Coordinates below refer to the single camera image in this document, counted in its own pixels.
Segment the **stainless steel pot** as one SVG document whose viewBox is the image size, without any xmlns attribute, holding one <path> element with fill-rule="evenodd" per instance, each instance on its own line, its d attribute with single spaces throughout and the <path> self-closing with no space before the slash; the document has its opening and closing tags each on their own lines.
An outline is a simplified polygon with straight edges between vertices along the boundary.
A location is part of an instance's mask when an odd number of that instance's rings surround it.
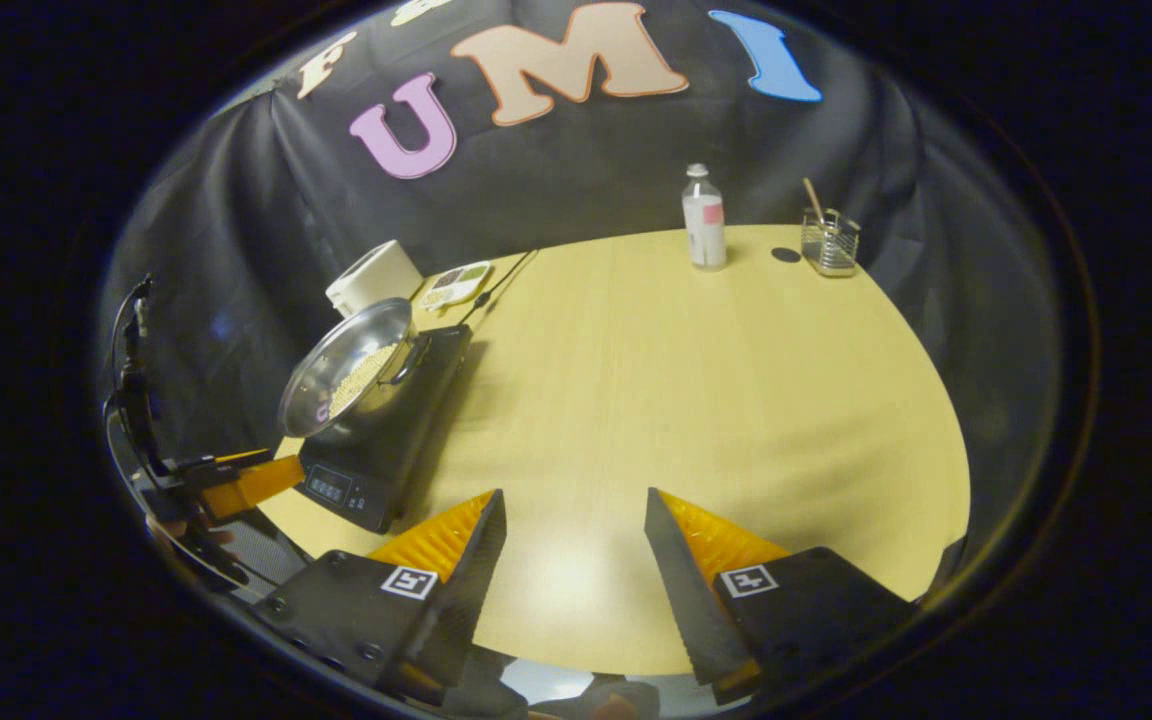
<svg viewBox="0 0 1152 720">
<path fill-rule="evenodd" d="M 343 414 L 329 419 L 329 397 L 340 379 L 371 348 L 397 343 L 378 381 Z M 429 354 L 430 338 L 417 332 L 407 300 L 382 300 L 329 329 L 294 367 L 278 406 L 278 425 L 289 438 L 358 433 L 396 404 Z"/>
</svg>

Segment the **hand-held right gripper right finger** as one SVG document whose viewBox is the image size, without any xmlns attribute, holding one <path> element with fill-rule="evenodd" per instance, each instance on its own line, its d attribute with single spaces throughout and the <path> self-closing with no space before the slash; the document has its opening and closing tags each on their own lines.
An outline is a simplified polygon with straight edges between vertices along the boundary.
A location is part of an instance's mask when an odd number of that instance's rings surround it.
<svg viewBox="0 0 1152 720">
<path fill-rule="evenodd" d="M 916 614 L 840 553 L 790 551 L 649 488 L 644 530 L 685 655 L 717 692 L 790 692 L 841 669 Z"/>
</svg>

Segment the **clear bottle with white label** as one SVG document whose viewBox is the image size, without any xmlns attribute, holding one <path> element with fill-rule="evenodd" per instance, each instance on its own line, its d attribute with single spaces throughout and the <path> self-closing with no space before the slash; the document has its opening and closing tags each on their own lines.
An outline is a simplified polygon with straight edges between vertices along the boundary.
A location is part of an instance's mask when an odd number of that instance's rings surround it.
<svg viewBox="0 0 1152 720">
<path fill-rule="evenodd" d="M 707 165 L 691 162 L 685 169 L 687 183 L 681 195 L 687 233 L 687 253 L 696 270 L 717 272 L 727 264 L 723 238 L 723 196 L 710 182 Z"/>
</svg>

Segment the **black induction cooktop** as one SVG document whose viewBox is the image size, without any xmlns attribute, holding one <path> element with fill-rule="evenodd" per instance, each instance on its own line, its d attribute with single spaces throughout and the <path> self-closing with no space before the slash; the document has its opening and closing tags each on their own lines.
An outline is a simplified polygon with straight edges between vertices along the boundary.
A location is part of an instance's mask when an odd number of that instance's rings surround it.
<svg viewBox="0 0 1152 720">
<path fill-rule="evenodd" d="M 414 354 L 378 409 L 348 411 L 306 438 L 298 452 L 300 495 L 366 532 L 388 533 L 404 511 L 422 446 L 472 336 L 463 324 L 417 333 Z"/>
</svg>

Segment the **white toaster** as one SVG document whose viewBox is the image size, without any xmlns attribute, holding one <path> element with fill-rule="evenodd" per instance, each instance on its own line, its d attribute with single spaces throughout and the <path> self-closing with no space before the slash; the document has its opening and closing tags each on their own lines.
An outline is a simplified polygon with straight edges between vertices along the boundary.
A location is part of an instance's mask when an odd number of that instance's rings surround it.
<svg viewBox="0 0 1152 720">
<path fill-rule="evenodd" d="M 351 318 L 382 300 L 412 300 L 424 285 L 420 270 L 401 242 L 391 240 L 369 250 L 326 287 L 325 295 L 342 318 Z"/>
</svg>

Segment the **white divided bean dish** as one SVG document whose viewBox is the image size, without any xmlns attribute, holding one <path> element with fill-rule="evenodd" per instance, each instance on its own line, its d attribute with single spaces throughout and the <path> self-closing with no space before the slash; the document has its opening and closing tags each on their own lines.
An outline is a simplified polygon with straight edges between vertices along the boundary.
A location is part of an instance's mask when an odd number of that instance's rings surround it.
<svg viewBox="0 0 1152 720">
<path fill-rule="evenodd" d="M 422 293 L 420 309 L 433 311 L 461 304 L 480 291 L 485 278 L 492 272 L 490 262 L 471 263 L 448 270 L 434 279 L 429 290 Z"/>
</svg>

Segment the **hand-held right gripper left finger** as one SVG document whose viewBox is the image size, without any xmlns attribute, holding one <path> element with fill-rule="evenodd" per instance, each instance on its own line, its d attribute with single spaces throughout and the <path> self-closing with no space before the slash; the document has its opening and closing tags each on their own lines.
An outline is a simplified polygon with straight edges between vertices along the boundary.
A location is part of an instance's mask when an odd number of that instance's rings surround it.
<svg viewBox="0 0 1152 720">
<path fill-rule="evenodd" d="M 438 705 L 460 683 L 506 537 L 506 497 L 492 488 L 367 555 L 324 553 L 256 616 L 353 682 Z"/>
</svg>

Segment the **pile of yellow soybeans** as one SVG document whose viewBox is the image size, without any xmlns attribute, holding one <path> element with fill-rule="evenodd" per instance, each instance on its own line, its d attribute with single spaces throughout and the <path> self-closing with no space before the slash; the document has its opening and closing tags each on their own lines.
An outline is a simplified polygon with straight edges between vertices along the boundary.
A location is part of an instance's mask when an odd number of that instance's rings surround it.
<svg viewBox="0 0 1152 720">
<path fill-rule="evenodd" d="M 351 370 L 348 370 L 332 391 L 328 406 L 329 419 L 343 414 L 353 402 L 365 395 L 372 384 L 378 381 L 378 377 L 397 351 L 397 343 L 376 346 L 362 356 Z"/>
</svg>

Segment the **clear glass holder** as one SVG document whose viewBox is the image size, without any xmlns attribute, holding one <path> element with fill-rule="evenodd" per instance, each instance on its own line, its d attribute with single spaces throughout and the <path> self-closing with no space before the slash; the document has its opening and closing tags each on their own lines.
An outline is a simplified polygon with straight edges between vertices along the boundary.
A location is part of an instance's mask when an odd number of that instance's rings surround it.
<svg viewBox="0 0 1152 720">
<path fill-rule="evenodd" d="M 806 262 L 823 276 L 846 278 L 859 270 L 861 225 L 835 209 L 803 210 L 799 245 Z"/>
</svg>

